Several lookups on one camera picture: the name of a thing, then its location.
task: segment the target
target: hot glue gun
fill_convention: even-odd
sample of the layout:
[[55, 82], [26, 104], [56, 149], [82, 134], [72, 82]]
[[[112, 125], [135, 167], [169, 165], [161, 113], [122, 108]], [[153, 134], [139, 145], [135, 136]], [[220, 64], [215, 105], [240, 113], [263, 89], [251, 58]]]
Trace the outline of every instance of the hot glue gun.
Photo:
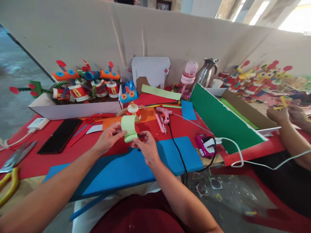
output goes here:
[[157, 107], [156, 110], [164, 114], [165, 116], [164, 124], [167, 125], [169, 123], [169, 116], [172, 115], [172, 111], [160, 107]]

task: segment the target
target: hand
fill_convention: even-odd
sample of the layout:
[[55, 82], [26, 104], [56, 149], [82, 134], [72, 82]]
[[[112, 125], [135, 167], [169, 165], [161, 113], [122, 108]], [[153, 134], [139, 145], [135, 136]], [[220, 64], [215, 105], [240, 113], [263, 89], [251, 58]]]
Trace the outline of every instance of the hand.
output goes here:
[[274, 110], [273, 108], [267, 109], [267, 117], [275, 121], [278, 125], [289, 123], [289, 114], [287, 107], [281, 110]]
[[143, 156], [145, 157], [145, 162], [149, 167], [161, 162], [156, 147], [156, 141], [152, 134], [149, 131], [142, 131], [138, 133], [138, 135], [143, 137], [145, 141], [140, 141], [139, 139], [134, 138], [131, 147], [139, 148], [142, 151]]
[[121, 127], [120, 122], [116, 122], [103, 131], [95, 145], [91, 148], [101, 155], [106, 153], [120, 138], [122, 138], [126, 131], [119, 129]]
[[298, 107], [297, 105], [290, 105], [288, 108], [289, 120], [293, 124], [299, 126], [307, 122], [307, 115], [301, 107]]

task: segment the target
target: power adapter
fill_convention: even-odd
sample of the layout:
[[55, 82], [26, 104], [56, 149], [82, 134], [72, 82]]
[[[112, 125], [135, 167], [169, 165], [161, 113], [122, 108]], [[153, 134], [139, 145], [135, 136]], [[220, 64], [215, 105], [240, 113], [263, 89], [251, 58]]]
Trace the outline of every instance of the power adapter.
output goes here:
[[48, 118], [37, 118], [27, 126], [27, 129], [41, 130], [49, 121]]

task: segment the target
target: orange foam sheet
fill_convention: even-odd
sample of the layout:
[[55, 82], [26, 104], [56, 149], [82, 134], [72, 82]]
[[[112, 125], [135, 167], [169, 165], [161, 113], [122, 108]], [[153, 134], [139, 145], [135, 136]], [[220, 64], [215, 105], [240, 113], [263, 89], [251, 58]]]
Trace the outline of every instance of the orange foam sheet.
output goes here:
[[[142, 118], [140, 119], [140, 121], [135, 122], [135, 124], [140, 124], [143, 122], [156, 120], [156, 113], [155, 113], [155, 110], [153, 108], [140, 109], [139, 112], [140, 112], [140, 115], [142, 116]], [[121, 119], [122, 119], [122, 116], [116, 116], [116, 117], [101, 119], [103, 121], [103, 130], [105, 130], [107, 127], [111, 126], [112, 124], [114, 124], [118, 121], [121, 122]]]

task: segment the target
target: black smartphone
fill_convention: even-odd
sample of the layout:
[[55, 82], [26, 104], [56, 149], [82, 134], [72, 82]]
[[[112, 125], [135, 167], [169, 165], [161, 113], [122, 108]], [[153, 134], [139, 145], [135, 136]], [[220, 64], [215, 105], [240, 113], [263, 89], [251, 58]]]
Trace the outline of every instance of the black smartphone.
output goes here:
[[65, 145], [79, 127], [82, 120], [65, 119], [63, 123], [55, 130], [52, 136], [38, 151], [38, 154], [59, 154], [65, 148]]

